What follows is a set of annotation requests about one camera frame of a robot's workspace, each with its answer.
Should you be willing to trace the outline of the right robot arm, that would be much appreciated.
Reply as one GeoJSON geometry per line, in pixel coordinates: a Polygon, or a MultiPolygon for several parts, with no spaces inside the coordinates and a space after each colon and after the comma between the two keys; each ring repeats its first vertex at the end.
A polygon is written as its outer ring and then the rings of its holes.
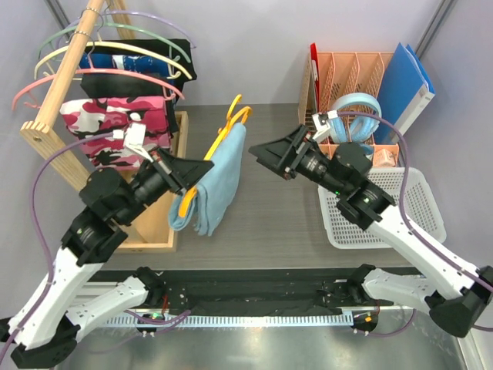
{"type": "Polygon", "coordinates": [[[343,143],[327,157],[300,125],[288,136],[249,151],[279,177],[302,175],[333,193],[345,220],[371,232],[421,273],[391,274],[363,264],[347,280],[353,303],[379,300],[408,306],[457,338],[474,327],[492,300],[492,268],[468,263],[414,223],[390,194],[368,179],[371,162],[359,144],[343,143]]]}

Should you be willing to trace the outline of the orange plastic hanger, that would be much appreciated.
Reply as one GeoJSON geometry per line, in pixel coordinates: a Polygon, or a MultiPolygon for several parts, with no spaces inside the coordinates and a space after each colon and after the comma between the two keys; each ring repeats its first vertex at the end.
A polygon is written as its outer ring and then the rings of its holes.
{"type": "MultiPolygon", "coordinates": [[[[230,107],[226,113],[225,126],[220,127],[218,129],[217,138],[214,140],[213,144],[207,151],[204,160],[212,159],[212,156],[216,152],[219,145],[226,139],[231,129],[238,121],[240,121],[241,124],[244,124],[249,119],[253,111],[250,106],[244,106],[243,108],[240,108],[238,111],[235,110],[236,106],[240,103],[241,99],[242,99],[242,95],[238,94],[231,102],[230,107]]],[[[178,215],[180,217],[184,218],[187,215],[190,209],[190,205],[194,197],[197,195],[197,193],[198,193],[197,186],[194,186],[191,190],[188,190],[186,194],[183,196],[178,210],[178,215]]]]}

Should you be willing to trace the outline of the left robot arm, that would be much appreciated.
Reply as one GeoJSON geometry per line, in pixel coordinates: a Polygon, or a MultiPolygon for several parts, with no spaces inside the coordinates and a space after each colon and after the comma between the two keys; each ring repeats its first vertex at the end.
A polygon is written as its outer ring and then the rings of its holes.
{"type": "Polygon", "coordinates": [[[124,227],[165,193],[184,194],[212,168],[210,160],[177,158],[157,147],[131,181],[110,167],[89,176],[79,192],[86,207],[62,237],[50,273],[17,315],[1,321],[1,340],[16,344],[11,358],[18,368],[54,367],[108,319],[163,301],[163,280],[140,267],[110,292],[73,305],[86,282],[127,239],[124,227]]]}

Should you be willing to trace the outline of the light blue trousers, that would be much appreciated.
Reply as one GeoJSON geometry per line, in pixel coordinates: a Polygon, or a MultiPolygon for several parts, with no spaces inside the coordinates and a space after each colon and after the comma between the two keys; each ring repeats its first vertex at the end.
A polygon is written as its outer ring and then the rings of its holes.
{"type": "Polygon", "coordinates": [[[239,185],[246,133],[242,123],[234,124],[211,157],[213,168],[185,195],[176,197],[168,214],[171,229],[179,231],[193,222],[198,235],[213,234],[239,185]]]}

